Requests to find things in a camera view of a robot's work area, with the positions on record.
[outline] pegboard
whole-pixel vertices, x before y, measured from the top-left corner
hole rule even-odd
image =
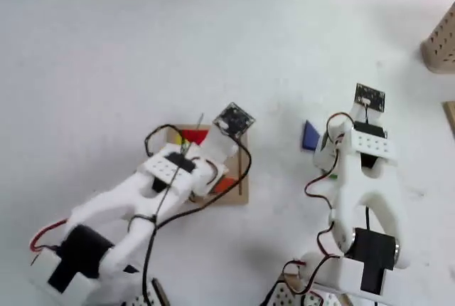
[[[455,73],[455,4],[422,44],[422,56],[434,73]]]
[[[147,296],[149,297],[150,303],[153,306],[168,306],[167,298],[165,295],[161,297],[165,300],[165,303],[162,303],[157,295],[157,291],[150,280],[147,283]],[[131,300],[123,302],[120,306],[148,306],[145,302],[144,296],[141,294],[133,297]]]
[[[277,283],[267,306],[342,306],[336,295],[310,291],[305,297],[294,295],[285,283]]]

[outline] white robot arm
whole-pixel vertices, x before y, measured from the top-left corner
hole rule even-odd
[[[76,207],[57,249],[43,249],[34,260],[32,282],[63,305],[125,301],[125,290],[139,285],[129,266],[157,224],[182,206],[191,193],[207,196],[227,171],[223,162],[237,151],[236,139],[254,122],[231,103],[200,144],[166,144],[121,184]],[[115,246],[94,228],[128,219],[128,234]]]
[[[329,118],[326,133],[318,141],[314,164],[326,172],[324,176],[338,176],[335,200],[326,200],[331,208],[329,228],[320,234],[330,231],[343,254],[307,253],[296,261],[306,287],[298,291],[284,280],[294,294],[292,305],[300,305],[312,283],[317,290],[386,305],[396,305],[405,293],[404,268],[410,264],[407,217],[397,180],[395,148],[379,122],[384,107],[384,93],[357,84],[350,113],[333,115],[344,115],[346,121],[331,127]],[[358,206],[374,211],[382,233],[355,225]],[[274,302],[270,298],[265,305]]]

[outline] wooden block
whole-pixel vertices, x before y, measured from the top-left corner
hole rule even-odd
[[[188,136],[185,134],[186,130],[195,130],[195,125],[177,125],[177,127],[182,130],[183,136]],[[199,126],[200,131],[208,131],[210,126],[201,125]],[[194,135],[195,142],[202,140],[205,135]],[[175,130],[169,130],[167,133],[167,141],[173,144],[180,144],[180,136]],[[247,134],[245,133],[241,138],[242,143],[248,148]],[[193,198],[194,202],[199,205],[203,205],[206,201],[212,199],[216,194],[222,191],[225,187],[229,187],[231,184],[239,179],[239,176],[243,173],[248,164],[247,155],[239,149],[237,154],[234,157],[227,159],[225,165],[229,169],[229,172],[218,182],[215,188],[206,196],[205,198],[195,196]],[[224,197],[218,199],[214,205],[244,205],[248,203],[248,176],[246,176],[242,182],[236,186],[234,189],[229,191]]]
[[[449,124],[452,127],[452,131],[455,135],[455,101],[443,103],[444,110],[446,111]]]

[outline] white tabletop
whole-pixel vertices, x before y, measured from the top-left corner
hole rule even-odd
[[[451,3],[0,0],[1,304],[48,305],[26,280],[30,237],[130,175],[148,131],[201,112],[210,122],[235,101],[257,119],[250,203],[163,228],[151,274],[174,305],[258,305],[326,225],[325,204],[302,191],[317,174],[299,151],[302,123],[322,130],[360,82],[386,92],[400,152],[414,260],[399,305],[443,305],[455,144],[441,102],[455,100],[455,77],[430,73],[419,44]],[[124,224],[113,228],[121,238]]]

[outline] cardboard piece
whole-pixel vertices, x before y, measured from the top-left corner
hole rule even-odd
[[[177,127],[182,131],[183,136],[186,139],[189,139],[192,142],[201,143],[205,136],[207,135],[208,129],[210,126],[201,125],[199,129],[195,131],[195,125],[177,125]],[[243,134],[241,138],[242,143],[248,148],[247,143],[247,133]],[[181,138],[175,130],[170,129],[167,133],[167,142],[173,144],[181,144]],[[229,158],[225,165],[229,169],[227,174],[218,182],[212,192],[208,194],[205,198],[194,196],[192,201],[199,205],[204,204],[206,201],[212,199],[217,192],[224,190],[226,187],[229,187],[233,184],[242,172],[245,170],[248,164],[247,155],[240,149],[237,154]],[[248,176],[246,176],[242,182],[236,186],[234,189],[229,191],[224,197],[218,199],[214,205],[245,205],[248,203]]]
[[[452,131],[455,135],[455,101],[443,103],[444,110],[446,111],[449,124],[452,127]]]

